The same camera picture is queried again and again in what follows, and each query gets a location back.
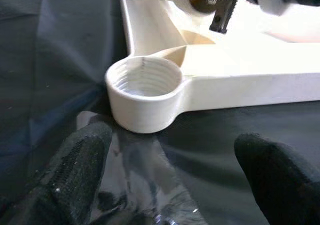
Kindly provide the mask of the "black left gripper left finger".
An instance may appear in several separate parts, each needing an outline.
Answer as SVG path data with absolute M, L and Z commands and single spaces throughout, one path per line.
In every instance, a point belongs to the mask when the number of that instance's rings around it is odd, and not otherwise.
M 86 225 L 104 173 L 112 129 L 104 122 L 72 133 L 18 201 L 2 210 L 2 225 Z

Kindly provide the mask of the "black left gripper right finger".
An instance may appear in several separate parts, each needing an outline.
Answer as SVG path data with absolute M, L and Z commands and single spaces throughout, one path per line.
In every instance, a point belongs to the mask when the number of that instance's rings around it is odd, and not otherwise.
M 320 223 L 320 171 L 292 146 L 247 133 L 234 153 L 269 224 Z

